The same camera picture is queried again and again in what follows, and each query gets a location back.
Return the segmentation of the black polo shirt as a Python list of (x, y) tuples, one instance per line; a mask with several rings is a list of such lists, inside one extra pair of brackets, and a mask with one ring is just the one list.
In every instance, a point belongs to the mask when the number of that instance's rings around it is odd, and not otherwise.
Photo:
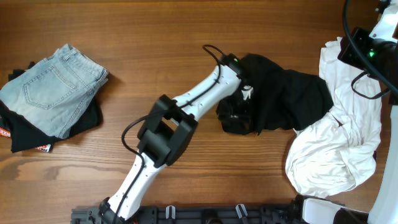
[(301, 131), (333, 106), (326, 82), (316, 75), (286, 70), (258, 54), (247, 54), (239, 63), (242, 84), (216, 109), (226, 133), (261, 134), (279, 128)]

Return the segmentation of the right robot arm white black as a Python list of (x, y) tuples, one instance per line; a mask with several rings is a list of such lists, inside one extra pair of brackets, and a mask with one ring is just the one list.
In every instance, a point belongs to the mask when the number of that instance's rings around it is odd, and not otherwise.
[[(356, 27), (348, 22), (349, 1), (343, 3), (342, 23), (345, 36), (338, 59), (362, 70), (352, 82), (352, 90), (359, 96), (376, 100), (388, 95), (389, 148), (382, 173), (382, 181), (365, 223), (397, 223), (397, 1), (379, 1), (379, 19), (372, 30)], [(368, 76), (385, 88), (374, 96), (366, 96), (355, 89), (356, 82)]]

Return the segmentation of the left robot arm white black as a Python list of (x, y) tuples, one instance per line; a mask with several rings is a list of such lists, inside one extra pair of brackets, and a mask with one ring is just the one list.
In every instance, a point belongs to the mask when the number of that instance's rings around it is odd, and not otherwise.
[(162, 95), (149, 114), (132, 122), (122, 135), (138, 123), (136, 160), (118, 191), (104, 199), (99, 215), (104, 223), (126, 223), (138, 211), (156, 176), (185, 152), (200, 118), (220, 100), (232, 95), (241, 84), (238, 58), (224, 55), (214, 71), (186, 93), (169, 98)]

